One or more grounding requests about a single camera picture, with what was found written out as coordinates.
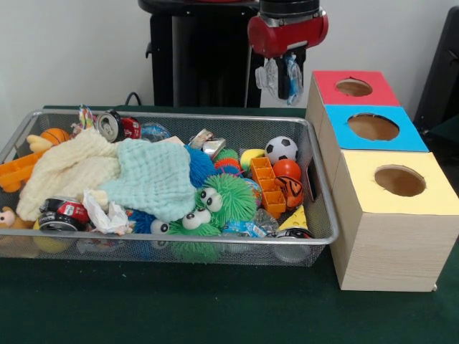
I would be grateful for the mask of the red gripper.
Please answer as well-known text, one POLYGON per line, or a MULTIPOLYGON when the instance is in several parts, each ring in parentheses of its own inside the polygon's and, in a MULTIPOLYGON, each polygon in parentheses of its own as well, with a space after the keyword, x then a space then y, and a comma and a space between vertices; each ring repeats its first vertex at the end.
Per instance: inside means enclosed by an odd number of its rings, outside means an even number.
MULTIPOLYGON (((312 16, 290 19, 274 19, 266 16, 254 16, 247 25, 247 35, 254 52, 270 59, 284 55, 286 52, 303 47, 305 49, 319 45, 328 33, 328 16, 319 10, 312 16)), ((278 97, 290 98, 291 56, 277 59, 278 97)))

